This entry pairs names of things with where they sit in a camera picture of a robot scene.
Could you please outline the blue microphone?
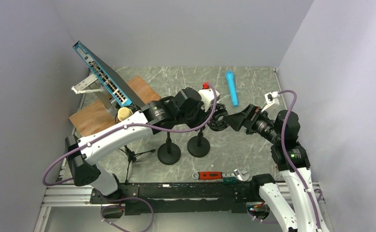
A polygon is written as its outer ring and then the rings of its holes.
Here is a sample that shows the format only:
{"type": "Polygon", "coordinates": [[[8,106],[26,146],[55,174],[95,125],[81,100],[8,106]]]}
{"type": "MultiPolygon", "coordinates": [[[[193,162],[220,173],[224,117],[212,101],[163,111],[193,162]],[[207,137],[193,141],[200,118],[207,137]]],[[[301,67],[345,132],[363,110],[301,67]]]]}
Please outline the blue microphone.
{"type": "Polygon", "coordinates": [[[228,84],[228,88],[229,88],[229,92],[231,96],[232,105],[233,107],[238,107],[239,101],[238,101],[236,87],[235,87],[235,75],[231,70],[228,70],[226,72],[226,80],[227,80],[227,84],[228,84]]]}

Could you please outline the gold microphone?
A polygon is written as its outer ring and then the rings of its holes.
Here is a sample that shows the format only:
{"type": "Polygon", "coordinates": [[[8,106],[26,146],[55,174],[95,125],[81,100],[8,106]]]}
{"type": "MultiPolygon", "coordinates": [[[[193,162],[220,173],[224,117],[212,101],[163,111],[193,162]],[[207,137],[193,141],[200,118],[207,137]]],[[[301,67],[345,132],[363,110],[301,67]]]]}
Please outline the gold microphone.
{"type": "Polygon", "coordinates": [[[122,122],[128,119],[132,115],[133,115],[133,111],[130,108],[122,107],[117,112],[117,119],[119,122],[122,122]]]}

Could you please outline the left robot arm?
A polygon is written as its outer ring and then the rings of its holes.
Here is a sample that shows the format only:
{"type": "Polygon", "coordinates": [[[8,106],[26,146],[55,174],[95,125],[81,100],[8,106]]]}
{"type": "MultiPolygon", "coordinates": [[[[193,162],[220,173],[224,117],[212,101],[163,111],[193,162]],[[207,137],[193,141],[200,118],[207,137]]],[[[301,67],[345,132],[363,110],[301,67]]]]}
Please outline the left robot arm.
{"type": "Polygon", "coordinates": [[[117,202],[122,195],[114,174],[99,167],[105,156],[129,143],[148,138],[161,131],[177,133],[176,125],[186,125],[182,133],[204,127],[215,113],[220,93],[213,87],[196,91],[187,87],[176,96],[151,101],[140,107],[122,122],[93,135],[75,138],[68,146],[67,161],[74,185],[90,185],[99,190],[109,202],[117,202]]]}

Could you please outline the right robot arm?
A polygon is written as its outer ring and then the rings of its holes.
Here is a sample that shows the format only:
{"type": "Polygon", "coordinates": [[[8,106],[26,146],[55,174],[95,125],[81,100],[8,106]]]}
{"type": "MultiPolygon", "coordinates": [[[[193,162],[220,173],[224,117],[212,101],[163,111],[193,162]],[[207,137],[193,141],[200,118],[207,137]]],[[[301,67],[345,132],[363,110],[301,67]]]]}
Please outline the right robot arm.
{"type": "Polygon", "coordinates": [[[235,131],[245,128],[246,134],[257,133],[272,144],[271,156],[288,187],[291,203],[284,198],[270,174],[254,175],[249,194],[252,199],[263,200],[268,205],[282,231],[329,231],[315,196],[307,152],[298,142],[298,115],[282,110],[275,120],[271,120],[267,112],[250,104],[223,120],[235,131]]]}

